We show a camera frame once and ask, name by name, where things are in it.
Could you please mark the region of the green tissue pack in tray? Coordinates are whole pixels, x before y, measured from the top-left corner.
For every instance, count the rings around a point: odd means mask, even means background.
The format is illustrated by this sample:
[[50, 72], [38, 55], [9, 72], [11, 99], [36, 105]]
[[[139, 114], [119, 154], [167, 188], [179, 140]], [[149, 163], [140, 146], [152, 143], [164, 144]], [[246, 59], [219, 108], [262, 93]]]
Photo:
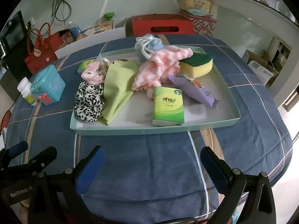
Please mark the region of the green tissue pack in tray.
[[154, 126], [176, 126], [184, 122], [182, 91], [177, 88], [156, 87], [152, 124]]

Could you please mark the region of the light green tray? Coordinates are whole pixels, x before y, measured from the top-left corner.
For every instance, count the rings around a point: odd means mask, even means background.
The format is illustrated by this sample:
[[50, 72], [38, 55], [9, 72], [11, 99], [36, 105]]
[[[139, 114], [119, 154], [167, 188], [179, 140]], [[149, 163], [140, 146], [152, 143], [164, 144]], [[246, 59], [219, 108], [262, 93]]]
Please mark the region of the light green tray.
[[226, 127], [235, 124], [241, 113], [224, 78], [216, 66], [197, 79], [203, 87], [219, 100], [217, 108], [204, 106], [189, 96], [183, 96], [184, 119], [182, 125], [154, 126], [152, 124], [154, 103], [145, 91], [133, 94], [109, 125], [98, 121], [84, 123], [71, 116], [70, 129], [82, 136], [121, 136], [176, 133]]

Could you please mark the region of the red cardboard box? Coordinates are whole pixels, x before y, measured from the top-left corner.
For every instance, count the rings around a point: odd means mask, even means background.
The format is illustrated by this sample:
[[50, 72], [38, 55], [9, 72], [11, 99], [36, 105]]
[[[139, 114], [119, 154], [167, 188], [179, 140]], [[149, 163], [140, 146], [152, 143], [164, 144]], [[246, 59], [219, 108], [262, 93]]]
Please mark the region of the red cardboard box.
[[131, 17], [134, 36], [146, 34], [194, 34], [193, 22], [177, 14], [149, 14]]

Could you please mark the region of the cardboard box on floor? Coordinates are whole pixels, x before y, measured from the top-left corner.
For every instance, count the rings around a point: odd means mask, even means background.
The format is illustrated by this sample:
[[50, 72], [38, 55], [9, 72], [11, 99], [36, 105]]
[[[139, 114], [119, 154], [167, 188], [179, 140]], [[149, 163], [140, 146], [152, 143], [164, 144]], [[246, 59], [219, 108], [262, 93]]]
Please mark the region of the cardboard box on floor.
[[273, 84], [279, 75], [279, 72], [272, 67], [270, 62], [267, 62], [265, 59], [249, 50], [244, 52], [242, 60], [251, 68], [262, 84], [267, 88]]

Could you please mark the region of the red felt handbag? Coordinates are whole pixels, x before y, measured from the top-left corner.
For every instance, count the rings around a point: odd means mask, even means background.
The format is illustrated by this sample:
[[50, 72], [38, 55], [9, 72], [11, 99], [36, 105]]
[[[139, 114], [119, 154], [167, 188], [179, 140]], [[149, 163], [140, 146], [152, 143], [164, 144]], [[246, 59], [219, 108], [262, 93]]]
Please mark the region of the red felt handbag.
[[[47, 25], [48, 26], [48, 37], [43, 39], [41, 35], [41, 29]], [[32, 74], [35, 74], [40, 69], [44, 68], [48, 64], [57, 60], [55, 52], [63, 45], [63, 40], [59, 35], [59, 32], [51, 34], [51, 26], [48, 22], [41, 26], [41, 29], [32, 29], [28, 33], [27, 37], [27, 51], [28, 56], [25, 59], [25, 63]], [[37, 33], [36, 41], [34, 47], [30, 48], [30, 35], [32, 32]]]

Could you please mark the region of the light blue face mask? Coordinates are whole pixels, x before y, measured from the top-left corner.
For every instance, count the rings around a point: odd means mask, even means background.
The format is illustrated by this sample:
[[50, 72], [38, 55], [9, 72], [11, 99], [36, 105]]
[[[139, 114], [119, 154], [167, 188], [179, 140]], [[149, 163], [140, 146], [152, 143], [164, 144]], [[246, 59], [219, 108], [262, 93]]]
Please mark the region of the light blue face mask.
[[149, 59], [156, 51], [163, 49], [164, 45], [160, 38], [152, 34], [146, 34], [136, 38], [135, 50], [141, 62]]

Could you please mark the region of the green tissue pack on cloth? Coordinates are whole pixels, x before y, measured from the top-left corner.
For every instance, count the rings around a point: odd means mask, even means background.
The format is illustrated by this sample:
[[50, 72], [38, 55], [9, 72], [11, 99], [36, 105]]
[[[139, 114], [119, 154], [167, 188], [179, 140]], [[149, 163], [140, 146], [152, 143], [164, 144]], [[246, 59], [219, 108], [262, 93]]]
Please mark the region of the green tissue pack on cloth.
[[77, 69], [78, 74], [82, 74], [86, 70], [87, 66], [92, 62], [94, 62], [94, 59], [83, 61]]

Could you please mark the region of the yellow green sponge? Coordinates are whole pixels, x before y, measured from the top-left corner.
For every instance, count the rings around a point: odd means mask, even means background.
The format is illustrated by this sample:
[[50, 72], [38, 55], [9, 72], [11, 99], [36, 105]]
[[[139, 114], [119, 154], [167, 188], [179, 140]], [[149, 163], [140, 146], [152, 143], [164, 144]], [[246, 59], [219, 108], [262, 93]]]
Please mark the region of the yellow green sponge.
[[213, 56], [209, 54], [193, 53], [189, 58], [179, 61], [180, 73], [193, 78], [208, 74], [213, 67]]

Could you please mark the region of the white storage box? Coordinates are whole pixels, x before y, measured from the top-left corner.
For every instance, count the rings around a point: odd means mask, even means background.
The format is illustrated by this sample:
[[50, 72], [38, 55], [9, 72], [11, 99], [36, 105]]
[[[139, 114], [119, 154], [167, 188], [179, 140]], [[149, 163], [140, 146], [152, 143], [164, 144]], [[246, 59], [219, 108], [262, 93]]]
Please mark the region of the white storage box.
[[120, 38], [126, 37], [126, 23], [127, 19], [123, 19], [120, 23], [113, 27], [112, 30], [104, 31], [101, 33], [93, 34], [82, 38], [79, 41], [75, 41], [66, 45], [62, 48], [59, 48], [55, 54], [58, 59], [61, 59], [64, 56], [70, 55], [79, 50], [88, 48], [99, 43], [105, 43], [108, 41], [113, 41]]

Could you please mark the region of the pink doll toy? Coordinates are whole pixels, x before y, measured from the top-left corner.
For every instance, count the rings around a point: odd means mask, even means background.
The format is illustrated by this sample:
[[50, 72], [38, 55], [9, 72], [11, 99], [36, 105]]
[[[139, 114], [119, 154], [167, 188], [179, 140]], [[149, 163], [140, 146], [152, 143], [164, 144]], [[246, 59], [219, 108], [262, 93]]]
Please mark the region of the pink doll toy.
[[103, 84], [107, 75], [110, 61], [102, 58], [99, 61], [91, 62], [82, 72], [81, 78], [89, 85]]

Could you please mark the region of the leopard print scrunchie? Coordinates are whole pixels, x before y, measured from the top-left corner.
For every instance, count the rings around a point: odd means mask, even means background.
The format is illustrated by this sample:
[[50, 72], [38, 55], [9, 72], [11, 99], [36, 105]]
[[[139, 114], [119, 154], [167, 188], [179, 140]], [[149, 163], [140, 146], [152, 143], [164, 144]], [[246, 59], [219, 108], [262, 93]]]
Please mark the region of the leopard print scrunchie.
[[82, 81], [75, 96], [75, 115], [85, 123], [98, 120], [104, 109], [103, 85], [88, 84]]

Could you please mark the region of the purple wipes packet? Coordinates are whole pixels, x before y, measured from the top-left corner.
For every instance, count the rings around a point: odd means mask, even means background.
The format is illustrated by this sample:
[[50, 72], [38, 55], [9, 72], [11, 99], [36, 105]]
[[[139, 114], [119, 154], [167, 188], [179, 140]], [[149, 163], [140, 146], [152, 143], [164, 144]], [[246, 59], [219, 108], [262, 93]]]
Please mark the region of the purple wipes packet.
[[173, 85], [182, 90], [184, 94], [192, 99], [211, 108], [218, 108], [219, 100], [212, 93], [202, 86], [196, 79], [187, 75], [168, 76]]

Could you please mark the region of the pink checkered towel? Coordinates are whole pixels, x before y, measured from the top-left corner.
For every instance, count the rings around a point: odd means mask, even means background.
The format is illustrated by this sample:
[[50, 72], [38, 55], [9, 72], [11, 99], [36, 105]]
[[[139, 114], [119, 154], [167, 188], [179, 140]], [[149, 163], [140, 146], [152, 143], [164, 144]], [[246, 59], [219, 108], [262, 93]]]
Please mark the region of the pink checkered towel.
[[180, 72], [180, 60], [190, 58], [193, 51], [190, 48], [180, 48], [177, 46], [166, 46], [152, 54], [143, 63], [133, 81], [132, 90], [146, 90], [148, 93], [156, 86], [168, 83], [170, 76]]

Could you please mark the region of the beige wicker basket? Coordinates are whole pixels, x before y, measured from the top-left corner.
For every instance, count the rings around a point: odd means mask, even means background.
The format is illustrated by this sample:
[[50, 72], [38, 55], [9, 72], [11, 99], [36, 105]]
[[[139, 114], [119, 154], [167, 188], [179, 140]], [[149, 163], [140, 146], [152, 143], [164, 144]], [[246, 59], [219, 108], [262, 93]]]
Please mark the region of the beige wicker basket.
[[212, 0], [178, 0], [182, 10], [197, 9], [202, 12], [210, 13], [213, 5]]

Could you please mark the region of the red patterned box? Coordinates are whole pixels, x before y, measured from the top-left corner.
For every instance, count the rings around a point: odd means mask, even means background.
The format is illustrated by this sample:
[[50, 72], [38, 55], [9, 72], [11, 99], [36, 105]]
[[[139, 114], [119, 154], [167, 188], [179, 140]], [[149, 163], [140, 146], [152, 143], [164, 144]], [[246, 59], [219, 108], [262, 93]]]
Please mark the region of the red patterned box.
[[213, 37], [217, 23], [215, 19], [210, 17], [194, 16], [184, 10], [180, 10], [179, 14], [193, 23], [193, 31], [195, 35]]

